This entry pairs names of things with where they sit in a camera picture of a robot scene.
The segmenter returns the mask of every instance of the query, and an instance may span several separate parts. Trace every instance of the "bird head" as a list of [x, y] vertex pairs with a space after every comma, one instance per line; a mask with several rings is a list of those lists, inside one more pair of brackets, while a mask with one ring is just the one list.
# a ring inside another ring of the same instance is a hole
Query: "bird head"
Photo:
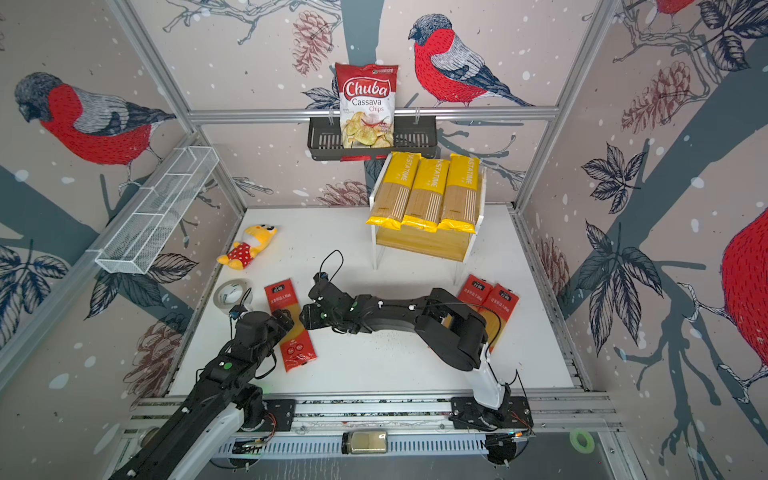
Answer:
[[413, 28], [411, 28], [411, 32], [408, 34], [408, 39], [415, 40], [419, 46], [423, 47], [433, 33], [443, 28], [453, 28], [448, 17], [439, 13], [430, 13], [416, 20]]
[[58, 77], [41, 71], [24, 77], [16, 85], [14, 93], [22, 117], [27, 122], [36, 118], [40, 121], [53, 120], [51, 109], [48, 107], [48, 94], [63, 84]]

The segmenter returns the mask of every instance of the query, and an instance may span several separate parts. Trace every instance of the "chip bag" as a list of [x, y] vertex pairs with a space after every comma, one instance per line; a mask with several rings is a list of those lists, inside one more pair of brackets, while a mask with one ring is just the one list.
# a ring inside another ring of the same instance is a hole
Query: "chip bag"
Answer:
[[474, 233], [478, 219], [478, 158], [451, 154], [445, 183], [441, 230]]
[[403, 225], [431, 233], [437, 231], [450, 163], [439, 158], [423, 158], [419, 162], [406, 214], [402, 217]]
[[392, 152], [389, 166], [384, 172], [382, 184], [373, 201], [371, 217], [366, 222], [368, 225], [400, 230], [402, 216], [406, 211], [413, 178], [416, 176], [416, 168], [419, 166], [421, 157], [421, 154]]
[[344, 148], [393, 147], [397, 65], [336, 64]]

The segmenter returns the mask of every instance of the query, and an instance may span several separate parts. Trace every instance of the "yellow duck plush toy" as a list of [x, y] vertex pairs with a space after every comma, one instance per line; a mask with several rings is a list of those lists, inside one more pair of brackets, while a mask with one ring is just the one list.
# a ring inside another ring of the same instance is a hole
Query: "yellow duck plush toy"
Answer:
[[235, 242], [227, 255], [217, 258], [222, 265], [234, 270], [248, 266], [256, 255], [270, 244], [277, 229], [271, 225], [254, 225], [243, 232], [241, 242]]

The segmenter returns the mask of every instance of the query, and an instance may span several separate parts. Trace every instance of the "white table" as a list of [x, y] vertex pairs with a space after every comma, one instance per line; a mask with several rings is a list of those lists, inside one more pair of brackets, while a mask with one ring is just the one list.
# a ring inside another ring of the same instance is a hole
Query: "white table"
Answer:
[[[320, 262], [332, 250], [344, 254], [344, 265], [333, 279], [351, 296], [370, 293], [382, 298], [413, 298], [439, 286], [457, 294], [453, 284], [456, 262], [387, 248], [379, 268], [372, 268], [370, 229], [365, 225], [368, 207], [248, 210], [240, 232], [254, 224], [278, 229], [272, 243], [245, 269], [222, 269], [215, 288], [247, 278], [253, 287], [254, 310], [269, 311], [264, 287], [286, 278], [302, 305]], [[331, 257], [324, 270], [333, 275], [339, 265]], [[527, 389], [570, 388], [571, 377], [558, 348], [549, 319], [525, 261], [507, 207], [485, 208], [483, 228], [465, 267], [490, 283], [516, 292], [520, 301], [502, 332], [491, 364], [502, 382], [511, 381], [515, 369]], [[382, 331], [372, 334], [338, 334], [328, 329], [310, 332], [317, 359], [286, 373], [280, 350], [277, 368], [257, 383], [269, 393], [432, 393], [470, 389], [463, 372], [444, 364], [414, 333]], [[171, 395], [187, 395], [196, 371], [214, 358], [230, 339], [227, 316], [208, 300], [180, 369]], [[267, 359], [258, 374], [266, 372]]]

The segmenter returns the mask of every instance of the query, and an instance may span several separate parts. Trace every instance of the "bird wing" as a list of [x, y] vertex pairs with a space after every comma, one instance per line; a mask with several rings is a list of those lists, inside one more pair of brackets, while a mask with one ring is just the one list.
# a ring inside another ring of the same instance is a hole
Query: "bird wing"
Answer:
[[430, 60], [440, 73], [465, 84], [471, 84], [468, 81], [485, 67], [485, 60], [464, 45], [458, 35], [453, 35], [453, 43], [446, 53], [433, 55]]
[[115, 95], [92, 94], [80, 88], [73, 89], [83, 105], [83, 113], [74, 123], [74, 128], [84, 134], [113, 137], [176, 117], [158, 108], [142, 107]]

